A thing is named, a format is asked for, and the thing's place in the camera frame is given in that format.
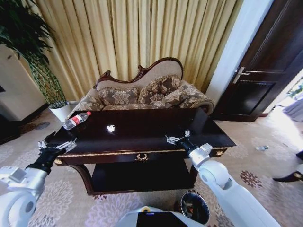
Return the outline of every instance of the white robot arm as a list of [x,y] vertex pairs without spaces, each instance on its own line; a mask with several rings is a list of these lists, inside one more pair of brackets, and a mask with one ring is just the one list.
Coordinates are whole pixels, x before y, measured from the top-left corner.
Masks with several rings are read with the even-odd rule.
[[168,142],[184,147],[200,178],[213,191],[226,216],[236,227],[280,226],[257,199],[230,176],[222,163],[209,160],[208,154],[212,149],[209,144],[198,147],[188,137],[170,137]]
[[45,178],[51,172],[54,160],[76,146],[69,141],[57,147],[47,147],[39,142],[40,157],[25,170],[18,167],[0,169],[0,183],[6,185],[8,193],[0,196],[0,226],[27,227],[36,209],[36,202],[44,190]]

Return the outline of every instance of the plastic bottle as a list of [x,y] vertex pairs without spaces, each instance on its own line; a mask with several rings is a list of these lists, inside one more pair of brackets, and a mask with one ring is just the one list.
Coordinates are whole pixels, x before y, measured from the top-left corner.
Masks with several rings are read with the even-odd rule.
[[255,149],[256,150],[268,150],[269,146],[259,146],[259,147],[256,147]]
[[87,111],[86,113],[80,113],[76,116],[73,116],[64,123],[63,128],[65,128],[66,130],[70,130],[76,125],[84,122],[90,115],[91,112]]

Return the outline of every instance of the floral carpet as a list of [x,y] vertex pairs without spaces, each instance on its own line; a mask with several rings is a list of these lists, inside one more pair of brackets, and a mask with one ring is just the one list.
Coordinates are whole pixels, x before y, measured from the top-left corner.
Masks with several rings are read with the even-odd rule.
[[[248,189],[284,227],[303,223],[303,183],[278,183],[272,177],[294,172],[301,163],[295,154],[303,149],[303,123],[291,121],[279,110],[255,122],[217,122],[237,144],[217,160]],[[26,167],[38,157],[37,142],[60,128],[49,110],[22,127],[20,138],[0,146],[0,166]],[[266,151],[255,146],[268,145]],[[90,171],[94,166],[87,166]],[[210,227],[231,227],[232,222],[211,190],[197,179],[194,189],[207,202]],[[128,211],[143,205],[172,210],[186,190],[88,196],[79,174],[66,166],[54,166],[46,179],[30,227],[111,227]]]

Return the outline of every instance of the sofa armrest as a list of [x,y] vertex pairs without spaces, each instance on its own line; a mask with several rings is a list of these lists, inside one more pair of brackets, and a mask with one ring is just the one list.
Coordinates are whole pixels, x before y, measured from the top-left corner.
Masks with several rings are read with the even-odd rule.
[[67,116],[67,119],[70,118],[75,111],[102,110],[103,108],[104,106],[98,97],[97,90],[92,88],[75,106]]
[[189,98],[185,99],[180,108],[198,108],[201,107],[207,115],[214,111],[214,101],[199,91],[194,85],[182,81],[181,90],[188,94]]

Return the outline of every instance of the lower table shelf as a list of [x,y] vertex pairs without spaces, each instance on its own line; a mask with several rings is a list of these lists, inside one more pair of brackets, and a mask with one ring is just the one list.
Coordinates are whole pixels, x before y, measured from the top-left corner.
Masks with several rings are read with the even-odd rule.
[[96,164],[92,186],[94,193],[187,189],[196,181],[190,172],[183,159]]

